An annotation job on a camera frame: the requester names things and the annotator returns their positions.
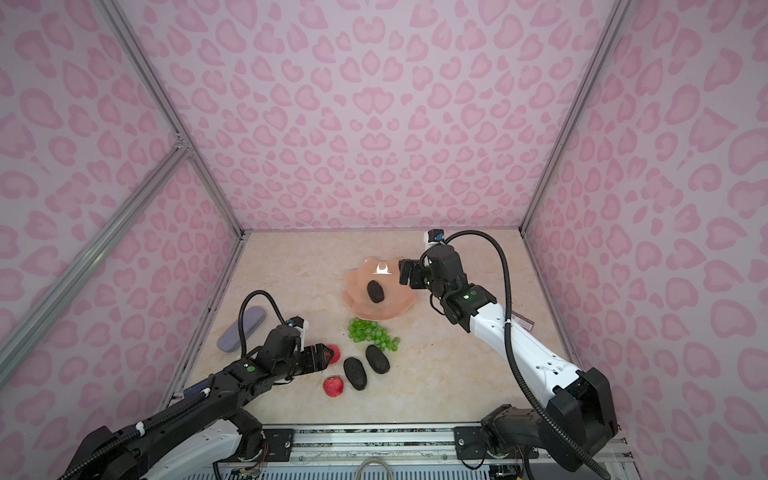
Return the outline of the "dark avocado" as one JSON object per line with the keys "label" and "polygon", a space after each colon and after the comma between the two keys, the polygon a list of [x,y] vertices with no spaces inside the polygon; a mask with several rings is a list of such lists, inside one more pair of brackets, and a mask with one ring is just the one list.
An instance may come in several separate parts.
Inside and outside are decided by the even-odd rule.
{"label": "dark avocado", "polygon": [[368,378],[362,362],[358,358],[347,358],[343,363],[347,380],[357,391],[363,391],[368,384]]}
{"label": "dark avocado", "polygon": [[365,350],[366,360],[371,369],[380,375],[390,371],[390,362],[383,351],[376,345],[368,345]]}
{"label": "dark avocado", "polygon": [[366,286],[366,291],[369,296],[369,299],[374,304],[379,304],[383,302],[386,298],[385,292],[381,284],[376,280],[371,280],[368,282]]}

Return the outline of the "red apple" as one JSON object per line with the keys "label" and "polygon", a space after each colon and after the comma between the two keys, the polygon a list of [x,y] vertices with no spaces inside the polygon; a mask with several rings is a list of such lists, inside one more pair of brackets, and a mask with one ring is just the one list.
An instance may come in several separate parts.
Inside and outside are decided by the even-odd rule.
{"label": "red apple", "polygon": [[337,398],[344,392],[344,381],[339,376],[331,376],[324,380],[323,391],[330,398]]}
{"label": "red apple", "polygon": [[331,356],[330,356],[330,359],[329,359],[329,364],[330,364],[330,365],[334,365],[334,364],[336,364],[336,363],[337,363],[337,362],[340,360],[340,358],[341,358],[340,349],[339,349],[339,347],[338,347],[337,345],[334,345],[334,344],[330,344],[330,345],[328,345],[328,348],[329,348],[329,349],[330,349],[330,351],[331,351]]}

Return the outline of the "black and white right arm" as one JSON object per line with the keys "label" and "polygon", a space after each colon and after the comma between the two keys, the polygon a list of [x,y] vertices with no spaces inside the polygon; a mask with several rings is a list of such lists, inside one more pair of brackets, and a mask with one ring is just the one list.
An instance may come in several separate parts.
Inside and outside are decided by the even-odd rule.
{"label": "black and white right arm", "polygon": [[516,456],[526,472],[532,450],[544,450],[563,469],[582,467],[599,478],[610,473],[595,458],[618,432],[607,377],[555,354],[522,327],[510,306],[469,281],[456,250],[432,243],[420,259],[399,263],[399,282],[426,290],[449,322],[489,345],[507,361],[527,409],[502,405],[480,422],[472,455]]}

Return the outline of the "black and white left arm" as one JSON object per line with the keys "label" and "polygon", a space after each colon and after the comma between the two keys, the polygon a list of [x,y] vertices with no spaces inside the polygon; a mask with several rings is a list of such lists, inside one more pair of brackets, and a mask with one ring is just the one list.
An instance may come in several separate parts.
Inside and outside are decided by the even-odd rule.
{"label": "black and white left arm", "polygon": [[198,391],[143,420],[112,431],[99,427],[81,442],[65,479],[185,477],[224,460],[262,461],[269,452],[262,423],[245,407],[275,385],[325,370],[334,356],[307,346],[303,331],[279,325],[265,343],[203,381]]}

